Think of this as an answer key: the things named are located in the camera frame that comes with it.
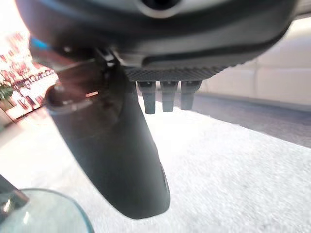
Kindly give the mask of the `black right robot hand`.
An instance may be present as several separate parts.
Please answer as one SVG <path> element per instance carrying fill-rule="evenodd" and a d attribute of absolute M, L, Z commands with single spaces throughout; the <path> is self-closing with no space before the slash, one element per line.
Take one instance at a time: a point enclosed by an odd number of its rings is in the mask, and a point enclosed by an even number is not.
<path fill-rule="evenodd" d="M 145 120 L 190 110 L 203 80 L 276 44 L 296 0 L 18 0 L 29 50 L 59 84 L 45 105 L 101 195 L 132 219 L 157 216 L 170 190 Z"/>

